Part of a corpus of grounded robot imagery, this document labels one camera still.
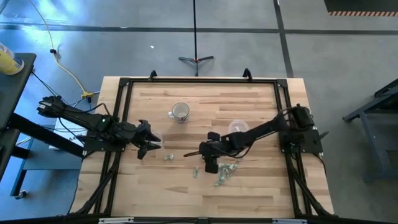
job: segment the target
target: yellow container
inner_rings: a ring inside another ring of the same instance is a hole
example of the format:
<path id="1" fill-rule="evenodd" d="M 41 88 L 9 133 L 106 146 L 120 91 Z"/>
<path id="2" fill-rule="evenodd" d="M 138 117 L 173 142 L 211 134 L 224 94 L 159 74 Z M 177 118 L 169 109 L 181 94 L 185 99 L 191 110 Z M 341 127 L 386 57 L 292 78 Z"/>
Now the yellow container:
<path id="1" fill-rule="evenodd" d="M 24 68 L 24 61 L 15 57 L 14 53 L 0 43 L 0 73 L 15 75 Z"/>

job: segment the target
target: wooden table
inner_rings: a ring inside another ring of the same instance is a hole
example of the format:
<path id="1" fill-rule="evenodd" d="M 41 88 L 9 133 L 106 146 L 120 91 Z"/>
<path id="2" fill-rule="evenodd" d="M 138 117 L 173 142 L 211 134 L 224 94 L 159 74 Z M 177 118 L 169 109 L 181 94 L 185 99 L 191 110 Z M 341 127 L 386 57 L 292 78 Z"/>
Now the wooden table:
<path id="1" fill-rule="evenodd" d="M 104 77 L 98 103 L 114 107 L 120 77 Z M 292 105 L 308 105 L 303 79 L 287 79 Z M 190 107 L 190 120 L 180 124 L 167 112 L 178 102 Z M 105 113 L 98 108 L 97 113 Z M 152 132 L 163 139 L 162 149 L 137 159 L 137 149 L 128 145 L 122 154 L 112 216 L 131 217 L 293 217 L 289 180 L 277 134 L 257 141 L 224 185 L 215 187 L 216 174 L 204 171 L 200 156 L 184 158 L 198 150 L 209 131 L 228 133 L 228 125 L 241 119 L 250 128 L 277 114 L 270 84 L 250 83 L 135 83 L 129 116 L 133 124 L 146 119 Z M 164 156 L 174 154 L 174 160 Z M 72 211 L 78 210 L 97 187 L 104 153 L 83 161 Z M 236 162 L 223 157 L 219 162 Z M 322 163 L 303 154 L 309 189 L 326 210 L 333 213 Z M 198 178 L 193 170 L 198 166 Z M 103 207 L 107 197 L 105 190 Z"/>

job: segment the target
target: light stand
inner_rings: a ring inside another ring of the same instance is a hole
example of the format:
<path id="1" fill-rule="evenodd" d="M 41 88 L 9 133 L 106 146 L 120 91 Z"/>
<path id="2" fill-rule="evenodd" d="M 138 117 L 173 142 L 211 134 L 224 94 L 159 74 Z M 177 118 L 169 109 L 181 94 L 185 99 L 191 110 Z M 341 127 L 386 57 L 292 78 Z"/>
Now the light stand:
<path id="1" fill-rule="evenodd" d="M 198 49 L 197 49 L 197 12 L 196 12 L 196 1 L 193 0 L 193 33 L 195 34 L 195 58 L 186 58 L 186 57 L 178 57 L 179 60 L 181 61 L 188 61 L 193 64 L 195 67 L 195 76 L 199 76 L 199 63 L 208 60 L 208 59 L 213 59 L 213 56 L 208 56 L 208 57 L 203 57 L 203 58 L 198 58 Z"/>

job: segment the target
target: white mug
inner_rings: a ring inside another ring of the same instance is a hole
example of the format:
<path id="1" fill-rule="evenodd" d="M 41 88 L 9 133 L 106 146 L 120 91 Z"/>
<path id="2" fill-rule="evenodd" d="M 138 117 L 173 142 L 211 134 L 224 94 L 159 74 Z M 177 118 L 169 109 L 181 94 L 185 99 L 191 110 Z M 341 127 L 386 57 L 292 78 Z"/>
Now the white mug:
<path id="1" fill-rule="evenodd" d="M 172 118 L 180 123 L 185 123 L 189 118 L 189 106 L 186 103 L 177 103 L 169 112 L 169 118 Z"/>

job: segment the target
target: gray floor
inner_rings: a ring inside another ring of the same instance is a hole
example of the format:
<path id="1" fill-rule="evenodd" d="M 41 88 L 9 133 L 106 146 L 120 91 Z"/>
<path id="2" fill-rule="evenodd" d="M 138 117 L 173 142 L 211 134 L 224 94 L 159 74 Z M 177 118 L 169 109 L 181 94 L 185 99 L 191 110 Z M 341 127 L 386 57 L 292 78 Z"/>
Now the gray floor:
<path id="1" fill-rule="evenodd" d="M 115 27 L 192 27 L 189 0 L 34 1 L 49 24 Z M 322 0 L 280 0 L 286 29 L 397 30 L 398 17 L 329 17 Z M 198 27 L 276 29 L 271 0 L 197 2 Z M 0 22 L 41 24 L 25 0 L 10 0 Z M 193 76 L 177 60 L 193 56 L 193 34 L 181 32 L 52 32 L 60 62 L 76 73 L 89 91 L 98 91 L 105 75 Z M 365 184 L 371 171 L 369 144 L 361 123 L 341 117 L 397 78 L 396 35 L 288 35 L 295 77 L 305 79 L 318 128 L 330 131 L 323 140 L 325 163 L 335 213 L 347 218 L 398 222 L 398 182 Z M 0 30 L 0 42 L 15 52 L 37 54 L 35 71 L 69 102 L 80 89 L 54 64 L 48 33 L 25 27 Z M 214 55 L 201 65 L 200 76 L 240 76 L 249 67 L 255 77 L 286 77 L 278 34 L 198 34 L 198 56 Z M 49 92 L 31 77 L 16 109 L 40 124 L 52 124 L 35 112 Z M 87 102 L 79 105 L 87 109 Z M 20 160 L 13 159 L 0 183 L 0 220 L 66 214 L 78 172 L 28 172 L 23 200 L 9 196 Z"/>

